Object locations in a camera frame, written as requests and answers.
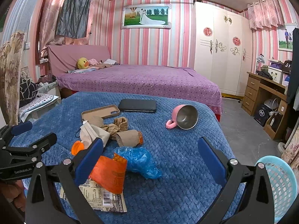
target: blue plastic bag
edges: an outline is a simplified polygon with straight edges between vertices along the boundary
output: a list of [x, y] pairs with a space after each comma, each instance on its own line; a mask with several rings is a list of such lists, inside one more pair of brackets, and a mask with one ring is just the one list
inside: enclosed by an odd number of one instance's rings
[[128, 160], [127, 170], [140, 173], [146, 179], [157, 179], [162, 173], [155, 166], [150, 152], [143, 147], [117, 147], [114, 152]]

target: gray tile floor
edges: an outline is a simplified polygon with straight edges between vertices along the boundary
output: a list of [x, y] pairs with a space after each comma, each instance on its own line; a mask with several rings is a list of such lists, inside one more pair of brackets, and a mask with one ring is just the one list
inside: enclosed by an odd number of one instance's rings
[[220, 125], [240, 163], [253, 166], [263, 156], [281, 156], [278, 143], [271, 140], [263, 127], [241, 108], [237, 100], [223, 98]]

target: blue knitted blanket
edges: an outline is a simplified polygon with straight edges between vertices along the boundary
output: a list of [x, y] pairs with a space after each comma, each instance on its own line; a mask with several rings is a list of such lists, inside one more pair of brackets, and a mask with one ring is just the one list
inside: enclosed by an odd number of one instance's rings
[[[86, 93], [79, 92], [63, 99], [62, 104], [49, 111], [36, 123], [32, 130], [15, 137], [11, 146], [28, 146], [50, 132], [57, 134], [57, 143], [42, 155], [47, 165], [59, 164], [65, 158], [72, 158], [72, 144], [78, 140], [75, 133], [81, 126], [81, 112], [118, 105], [121, 99], [154, 99], [156, 113], [122, 112], [129, 120], [129, 129], [140, 130], [144, 144], [150, 151], [162, 177], [145, 179], [137, 173], [126, 173], [124, 197], [127, 213], [96, 211], [104, 223], [177, 223], [194, 224], [208, 209], [221, 187], [213, 180], [197, 148], [197, 140], [205, 136], [228, 158], [234, 157], [214, 113], [204, 104], [183, 100], [153, 97], [138, 94]], [[165, 123], [171, 117], [175, 106], [191, 104], [198, 110], [198, 123], [191, 130], [174, 128], [168, 130]], [[104, 120], [112, 123], [113, 118]], [[109, 140], [104, 155], [113, 156], [116, 141]], [[231, 216], [241, 198], [243, 186], [238, 190], [226, 217]], [[76, 218], [70, 205], [63, 201], [68, 215]]]

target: barcode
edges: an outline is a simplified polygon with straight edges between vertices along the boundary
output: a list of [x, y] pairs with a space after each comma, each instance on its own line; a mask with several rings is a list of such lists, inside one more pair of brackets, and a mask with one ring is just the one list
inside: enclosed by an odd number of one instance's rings
[[112, 193], [107, 190], [103, 190], [103, 206], [113, 206]]

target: tan phone case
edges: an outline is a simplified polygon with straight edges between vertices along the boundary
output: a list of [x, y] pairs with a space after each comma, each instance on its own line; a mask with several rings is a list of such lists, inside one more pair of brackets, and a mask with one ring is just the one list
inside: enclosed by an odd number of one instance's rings
[[84, 111], [81, 114], [82, 120], [93, 119], [94, 117], [101, 117], [103, 119], [120, 115], [120, 111], [116, 105], [108, 105], [105, 107]]

